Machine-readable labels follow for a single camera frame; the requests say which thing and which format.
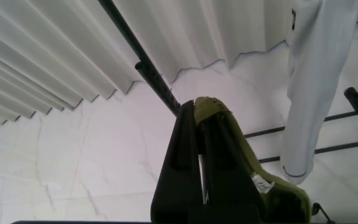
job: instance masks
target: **white pants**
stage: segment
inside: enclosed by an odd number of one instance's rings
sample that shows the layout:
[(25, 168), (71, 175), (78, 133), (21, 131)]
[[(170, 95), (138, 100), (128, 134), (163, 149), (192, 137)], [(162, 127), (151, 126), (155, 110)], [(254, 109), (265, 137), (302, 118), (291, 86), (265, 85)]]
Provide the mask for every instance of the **white pants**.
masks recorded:
[(281, 163), (289, 182), (313, 169), (314, 150), (333, 101), (356, 26), (357, 0), (299, 0), (290, 47), (288, 97)]

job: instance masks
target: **white curtain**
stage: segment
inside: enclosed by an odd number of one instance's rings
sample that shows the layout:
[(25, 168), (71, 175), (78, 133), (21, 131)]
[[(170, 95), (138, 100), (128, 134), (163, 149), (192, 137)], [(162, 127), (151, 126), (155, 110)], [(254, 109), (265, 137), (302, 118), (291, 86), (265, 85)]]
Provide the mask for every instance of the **white curtain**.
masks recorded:
[[(291, 1), (114, 0), (157, 69), (183, 68), (291, 41)], [(97, 1), (0, 0), (0, 124), (72, 110), (142, 78), (139, 61)]]

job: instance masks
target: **white garment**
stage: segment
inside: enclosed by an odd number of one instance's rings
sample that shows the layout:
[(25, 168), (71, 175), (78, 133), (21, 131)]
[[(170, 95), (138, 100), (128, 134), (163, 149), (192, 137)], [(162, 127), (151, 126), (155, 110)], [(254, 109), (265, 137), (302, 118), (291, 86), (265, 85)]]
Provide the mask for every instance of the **white garment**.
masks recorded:
[(290, 47), (288, 97), (281, 163), (289, 182), (302, 183), (313, 169), (314, 150), (345, 64), (358, 12), (355, 0), (299, 0)]

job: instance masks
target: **white label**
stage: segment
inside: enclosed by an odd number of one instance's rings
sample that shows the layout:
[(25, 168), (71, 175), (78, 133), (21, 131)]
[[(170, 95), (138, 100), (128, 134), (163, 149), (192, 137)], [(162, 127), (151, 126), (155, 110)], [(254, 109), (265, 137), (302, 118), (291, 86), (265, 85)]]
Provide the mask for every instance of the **white label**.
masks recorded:
[(268, 183), (265, 179), (263, 179), (259, 174), (253, 174), (252, 181), (254, 181), (254, 184), (256, 186), (256, 189), (259, 191), (259, 193), (267, 194), (269, 190), (274, 186), (274, 182), (271, 184)]

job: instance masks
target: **green fabric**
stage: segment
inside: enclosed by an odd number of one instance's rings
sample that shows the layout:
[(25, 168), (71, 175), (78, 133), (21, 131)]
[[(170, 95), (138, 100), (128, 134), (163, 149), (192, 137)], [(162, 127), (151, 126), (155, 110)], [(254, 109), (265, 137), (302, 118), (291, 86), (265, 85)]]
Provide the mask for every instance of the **green fabric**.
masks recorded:
[(267, 212), (261, 219), (264, 222), (307, 222), (311, 220), (311, 204), (308, 195), (303, 189), (287, 181), (269, 174), (259, 164), (253, 150), (229, 109), (218, 99), (199, 97), (195, 101), (195, 121), (198, 125), (202, 120), (212, 116), (221, 116), (231, 130), (232, 137), (240, 145), (244, 155), (244, 167), (249, 175), (254, 172), (267, 182), (275, 182), (267, 194), (260, 194)]

